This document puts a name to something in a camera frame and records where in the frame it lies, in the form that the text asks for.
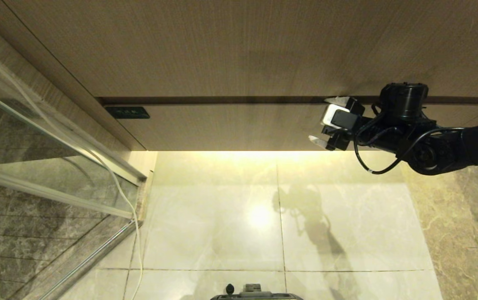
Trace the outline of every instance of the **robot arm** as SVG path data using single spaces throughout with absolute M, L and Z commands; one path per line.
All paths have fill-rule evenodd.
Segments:
M 353 142 L 357 159 L 373 174 L 386 173 L 401 161 L 424 175 L 478 165 L 478 126 L 438 126 L 422 112 L 427 94 L 425 84 L 388 84 L 372 106 L 375 118 L 364 117 L 365 108 L 353 98 L 344 107 L 330 104 L 322 120 L 323 133 L 330 136 L 325 148 L 346 150 Z M 384 170 L 372 171 L 359 156 L 358 145 L 395 153 L 396 160 Z

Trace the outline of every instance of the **white cable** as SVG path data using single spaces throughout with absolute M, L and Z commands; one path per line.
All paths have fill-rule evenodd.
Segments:
M 52 121 L 50 121 L 50 118 L 35 104 L 35 102 L 33 102 L 33 100 L 31 100 L 31 97 L 29 97 L 29 95 L 24 91 L 24 89 L 20 86 L 18 81 L 16 79 L 14 79 L 9 74 L 9 72 L 4 70 L 4 68 L 1 66 L 1 64 L 0 64 L 0 74 L 5 76 L 5 78 L 7 78 L 7 80 L 9 80 L 16 87 L 16 89 L 20 92 L 22 97 L 24 97 L 24 99 L 28 102 L 28 104 L 31 105 L 31 107 L 35 110 L 35 112 L 37 114 L 39 114 L 40 117 L 48 125 L 50 125 L 50 127 L 52 127 L 55 131 L 57 131 L 57 133 L 59 135 L 61 135 L 65 139 L 67 139 L 69 142 L 71 142 L 71 144 L 79 146 L 80 148 L 82 148 L 83 150 L 88 152 L 90 155 L 94 156 L 94 158 L 96 158 L 100 162 L 100 164 L 103 165 L 103 167 L 105 169 L 107 169 L 107 171 L 109 172 L 109 174 L 113 178 L 113 181 L 115 182 L 115 185 L 117 186 L 117 189 L 120 192 L 120 195 L 126 201 L 126 203 L 128 203 L 128 205 L 130 206 L 130 208 L 132 210 L 132 213 L 133 213 L 133 219 L 135 221 L 135 238 L 136 238 L 136 244 L 138 245 L 138 258 L 139 258 L 139 267 L 140 267 L 139 280 L 138 280 L 138 283 L 137 283 L 137 287 L 135 288 L 135 292 L 133 293 L 133 296 L 132 296 L 132 300 L 134 300 L 135 296 L 137 295 L 138 289 L 140 287 L 140 283 L 142 282 L 142 275 L 143 275 L 142 274 L 143 273 L 142 247 L 141 247 L 141 241 L 140 241 L 140 232 L 139 232 L 139 228 L 138 228 L 137 212 L 136 212 L 135 208 L 133 207 L 133 205 L 130 203 L 130 200 L 128 200 L 128 198 L 126 197 L 126 194 L 124 194 L 124 191 L 122 190 L 122 187 L 120 186 L 120 182 L 118 182 L 117 176 L 111 170 L 111 168 L 98 155 L 96 155 L 90 149 L 86 148 L 86 146 L 79 145 L 78 142 L 73 140 L 71 137 L 69 137 L 67 134 L 65 134 L 59 127 L 57 127 L 57 125 L 55 125 Z

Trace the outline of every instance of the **black knob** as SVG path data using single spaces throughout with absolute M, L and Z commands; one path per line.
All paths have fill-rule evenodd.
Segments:
M 226 294 L 231 295 L 233 294 L 233 292 L 235 292 L 235 288 L 233 287 L 233 285 L 231 283 L 226 285 Z

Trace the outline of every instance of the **white floor tile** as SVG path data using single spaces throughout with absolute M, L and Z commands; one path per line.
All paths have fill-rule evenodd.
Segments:
M 135 232 L 121 241 L 98 263 L 99 268 L 130 268 Z
M 139 271 L 130 271 L 126 299 L 131 299 L 138 281 Z M 260 283 L 262 290 L 285 292 L 283 272 L 271 271 L 144 271 L 136 300 L 209 300 L 225 294 L 228 283 L 235 294 L 247 283 Z
M 441 300 L 435 272 L 287 272 L 287 292 L 305 300 Z
M 138 242 L 134 245 L 133 248 L 133 257 L 132 257 L 132 263 L 130 268 L 134 269 L 139 269 L 140 268 L 140 263 L 139 263 L 139 257 L 142 258 L 142 261 L 144 262 L 144 254 L 148 241 L 148 228 L 150 227 L 150 219 L 151 215 L 148 214 L 146 216 L 146 220 L 144 221 L 143 225 L 139 228 L 140 230 L 140 256 L 139 256 L 139 244 Z
M 127 270 L 94 268 L 78 281 L 60 300 L 121 300 L 126 287 Z
M 310 152 L 280 155 L 278 178 L 287 271 L 433 270 L 400 170 L 371 175 L 352 152 Z
M 144 267 L 283 270 L 275 160 L 257 152 L 160 152 Z

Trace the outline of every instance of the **glass shower door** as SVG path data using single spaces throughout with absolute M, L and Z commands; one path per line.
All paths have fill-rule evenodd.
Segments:
M 145 179 L 55 118 L 46 122 L 0 75 L 0 299 L 49 297 L 97 260 L 134 228 L 131 206 Z

